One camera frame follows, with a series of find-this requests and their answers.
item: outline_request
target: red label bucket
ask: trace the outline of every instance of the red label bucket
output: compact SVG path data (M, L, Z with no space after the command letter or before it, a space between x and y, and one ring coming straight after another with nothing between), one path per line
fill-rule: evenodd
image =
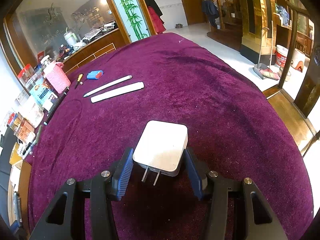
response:
M281 45L277 45L276 64L278 65L278 67L284 67L285 61L287 60L287 55L288 49Z

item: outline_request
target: red coat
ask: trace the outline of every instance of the red coat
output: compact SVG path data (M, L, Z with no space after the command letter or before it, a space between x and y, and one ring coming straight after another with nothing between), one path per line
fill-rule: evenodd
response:
M156 14L155 10L152 7L148 6L148 11L150 13L151 20L156 30L156 33L163 33L166 30L163 26L164 22L160 19L160 17Z

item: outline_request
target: white pen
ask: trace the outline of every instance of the white pen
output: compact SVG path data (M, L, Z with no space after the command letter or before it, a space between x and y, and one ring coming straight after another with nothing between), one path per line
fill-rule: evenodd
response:
M108 84L105 84L105 85L103 85L103 86L101 86L101 87L96 88L95 90L92 90L92 91L86 93L83 97L84 97L84 98L85 98L85 97L88 97L88 96L90 96L90 95L92 95L92 94L94 94L94 93L96 93L96 92L99 92L99 91L105 89L105 88L111 87L111 86L113 86L113 85L116 85L116 84L118 84L118 83L121 83L121 82L126 81L126 80L131 79L131 78L132 78L131 75L126 76L126 77L123 77L123 78L119 78L119 79L117 79L117 80L115 80L115 81L112 81L112 82L110 82L110 83L108 83Z
M124 86L124 87L116 88L116 89L113 89L111 91L105 92L103 94L94 96L94 97L91 98L91 102L95 103L95 102L98 102L98 101L101 101L101 100L104 100L104 99L107 99L107 98L123 95L125 93L133 92L133 91L136 91L136 90L139 90L139 89L142 89L142 88L144 88L143 82L137 82L137 83L134 83L134 84L131 84L131 85L127 85L127 86Z

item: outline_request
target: purple tablecloth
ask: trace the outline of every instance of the purple tablecloth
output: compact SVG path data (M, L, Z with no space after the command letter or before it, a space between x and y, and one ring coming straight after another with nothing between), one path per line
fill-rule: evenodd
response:
M79 73L92 70L104 75L75 90ZM145 88L95 104L82 97L127 75L133 78L109 90L140 81ZM150 120L186 125L188 145L212 170L252 178L290 240L310 224L310 181L292 136L259 89L206 49L160 34L99 57L70 79L68 95L28 157L31 230L68 178L88 179L108 168L126 147L137 145ZM156 186L155 173L141 182L143 172L135 165L126 195L112 204L119 238L198 239L206 206L194 197L186 172L161 175ZM86 214L90 238L88 205Z

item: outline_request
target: metal screw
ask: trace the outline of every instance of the metal screw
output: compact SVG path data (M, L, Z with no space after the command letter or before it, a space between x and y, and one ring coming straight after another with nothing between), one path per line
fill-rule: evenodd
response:
M70 179L67 180L67 184L68 184L68 185L72 185L72 184L74 184L75 182L76 182L76 180L75 180L74 178L70 178Z
M218 173L216 171L209 171L209 176L210 177L218 177Z
M109 177L110 176L110 171L103 171L101 172L102 177Z
M244 178L244 183L246 183L246 184L252 184L252 179L250 179L250 178Z

